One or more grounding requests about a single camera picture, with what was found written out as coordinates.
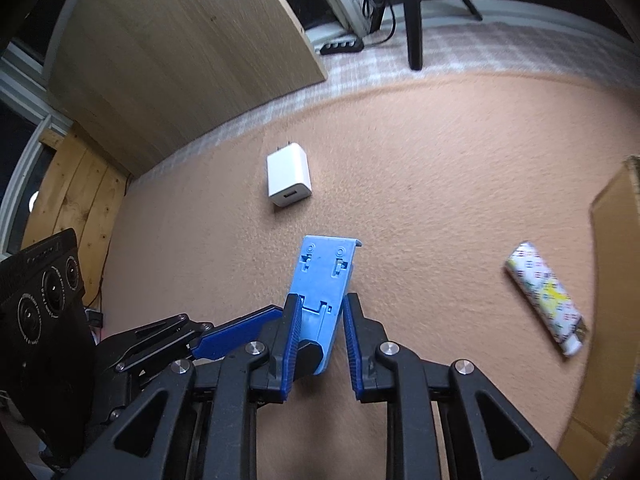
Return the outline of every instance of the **blue plastic part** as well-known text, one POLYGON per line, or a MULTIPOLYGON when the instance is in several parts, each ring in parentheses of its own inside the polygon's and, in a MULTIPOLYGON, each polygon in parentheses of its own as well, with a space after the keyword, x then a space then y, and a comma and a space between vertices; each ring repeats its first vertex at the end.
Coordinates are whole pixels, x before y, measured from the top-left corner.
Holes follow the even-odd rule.
POLYGON ((358 333, 356 332, 356 325, 353 322, 351 305, 346 296, 342 300, 342 311, 344 317, 344 338, 347 341, 347 356, 349 358, 349 372, 351 373, 351 387, 356 394, 356 399, 360 400, 364 391, 364 384, 362 382, 362 354, 360 354, 358 333))
POLYGON ((282 384, 280 394, 282 401, 287 400, 291 387, 293 386, 293 375, 296 370, 296 356, 298 354, 298 343, 300 341, 300 329, 302 328, 302 300, 298 298, 296 310, 289 327, 289 337, 284 352, 282 353, 282 384))
POLYGON ((213 361, 220 359, 240 345, 258 339, 265 323, 281 317, 282 309, 277 306, 268 306, 240 319, 217 326, 213 332, 200 339, 200 344, 191 349, 191 354, 196 359, 203 357, 213 361))
POLYGON ((353 255, 362 243, 355 238, 305 236, 290 294, 302 298, 300 340, 316 341, 324 353, 314 375, 326 369, 342 313, 342 298, 353 272, 353 255))

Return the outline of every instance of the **cardboard box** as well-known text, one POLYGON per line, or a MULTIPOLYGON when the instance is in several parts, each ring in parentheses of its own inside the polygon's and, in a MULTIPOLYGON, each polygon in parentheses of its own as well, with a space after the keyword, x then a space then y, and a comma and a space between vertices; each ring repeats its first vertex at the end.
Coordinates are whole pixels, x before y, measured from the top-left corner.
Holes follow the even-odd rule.
POLYGON ((582 387, 558 453, 580 480, 606 455, 634 392, 640 342, 640 157, 591 205, 596 304, 582 387))

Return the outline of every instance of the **light-colored wood board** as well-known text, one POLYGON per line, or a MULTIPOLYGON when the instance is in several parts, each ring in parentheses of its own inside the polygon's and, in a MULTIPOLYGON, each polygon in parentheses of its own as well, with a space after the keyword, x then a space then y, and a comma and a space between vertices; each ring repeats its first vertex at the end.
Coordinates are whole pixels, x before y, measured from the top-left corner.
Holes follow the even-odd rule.
POLYGON ((79 0, 49 90, 131 173, 326 79, 285 0, 79 0))
POLYGON ((66 191, 85 152, 85 143, 78 138, 72 127, 72 131, 60 144, 42 181, 22 238, 23 248, 53 234, 66 191))
POLYGON ((108 167, 86 219, 78 243, 78 262, 84 280, 85 305, 89 305, 98 295, 111 231, 124 197, 125 186, 125 177, 115 168, 108 167))
POLYGON ((91 149, 87 149, 66 190, 53 232, 57 233, 71 227, 76 232, 76 239, 81 239, 95 194, 106 171, 105 160, 91 149))
POLYGON ((38 140, 42 144, 49 146, 54 150, 57 150, 60 144, 62 144, 62 141, 65 140, 65 137, 57 132, 54 132, 51 128, 44 128, 38 140))

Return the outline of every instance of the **blue 3d-printed piece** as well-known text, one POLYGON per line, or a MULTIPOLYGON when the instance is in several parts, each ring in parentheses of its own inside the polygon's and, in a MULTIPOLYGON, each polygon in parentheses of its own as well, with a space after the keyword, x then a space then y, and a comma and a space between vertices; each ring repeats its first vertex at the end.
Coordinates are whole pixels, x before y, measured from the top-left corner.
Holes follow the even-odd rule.
POLYGON ((342 313, 342 297, 353 272, 353 255, 362 243, 355 238, 305 236, 291 282, 290 294, 302 299, 300 341, 322 347, 322 361, 314 375, 326 369, 342 313))
POLYGON ((212 332, 202 336, 200 344, 191 349, 191 354, 196 359, 203 357, 212 361, 220 359, 240 345, 258 339, 265 323, 280 318, 282 318, 280 307, 266 306, 240 319, 213 328, 212 332))

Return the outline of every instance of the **black chair leg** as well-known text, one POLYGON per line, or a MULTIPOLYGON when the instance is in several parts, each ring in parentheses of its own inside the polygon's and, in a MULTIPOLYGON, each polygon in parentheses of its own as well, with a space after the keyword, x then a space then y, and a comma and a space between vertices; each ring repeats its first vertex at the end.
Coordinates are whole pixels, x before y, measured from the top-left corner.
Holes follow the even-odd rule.
POLYGON ((420 0, 404 0, 406 46, 411 70, 422 70, 422 15, 420 0))

